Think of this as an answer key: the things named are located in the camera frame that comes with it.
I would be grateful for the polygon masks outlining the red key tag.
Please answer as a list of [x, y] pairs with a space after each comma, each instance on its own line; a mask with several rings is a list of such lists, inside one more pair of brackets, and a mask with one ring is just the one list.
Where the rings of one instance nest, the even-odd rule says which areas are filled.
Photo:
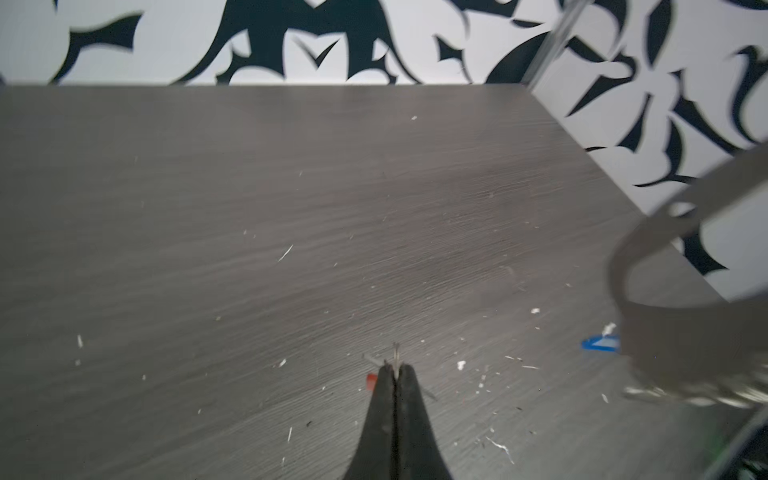
[[369, 373], [366, 375], [366, 389], [368, 391], [374, 391], [378, 380], [378, 375], [375, 373]]

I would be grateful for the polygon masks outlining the silver key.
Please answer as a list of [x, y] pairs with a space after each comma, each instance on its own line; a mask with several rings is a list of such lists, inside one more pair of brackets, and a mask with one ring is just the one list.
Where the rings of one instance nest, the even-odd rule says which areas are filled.
[[[361, 355], [361, 358], [365, 360], [366, 362], [372, 364], [374, 367], [381, 368], [386, 365], [390, 365], [394, 369], [394, 378], [399, 378], [399, 368], [401, 364], [400, 360], [400, 344], [398, 342], [394, 342], [392, 344], [392, 355], [391, 357], [387, 358], [379, 358], [375, 354], [371, 354], [368, 352], [365, 352]], [[426, 387], [421, 386], [420, 387], [421, 392], [424, 396], [432, 400], [433, 402], [438, 402], [439, 398], [430, 390], [428, 390]]]

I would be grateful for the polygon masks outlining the blue key tag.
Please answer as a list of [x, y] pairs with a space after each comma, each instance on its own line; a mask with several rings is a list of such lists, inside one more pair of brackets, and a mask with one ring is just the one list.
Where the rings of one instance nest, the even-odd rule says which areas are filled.
[[599, 335], [583, 340], [581, 347], [584, 350], [618, 352], [620, 350], [620, 340], [618, 336], [614, 335]]

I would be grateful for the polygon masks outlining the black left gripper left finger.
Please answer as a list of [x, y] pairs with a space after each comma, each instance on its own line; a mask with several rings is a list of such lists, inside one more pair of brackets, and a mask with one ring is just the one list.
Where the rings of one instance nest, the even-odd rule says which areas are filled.
[[377, 374], [358, 446], [344, 479], [395, 479], [396, 381], [394, 370], [385, 363]]

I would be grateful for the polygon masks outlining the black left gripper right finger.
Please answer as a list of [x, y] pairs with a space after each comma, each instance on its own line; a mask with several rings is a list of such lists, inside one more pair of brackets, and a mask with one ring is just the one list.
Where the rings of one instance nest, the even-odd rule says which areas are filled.
[[452, 476], [440, 453], [415, 369], [399, 368], [395, 386], [395, 478], [444, 479]]

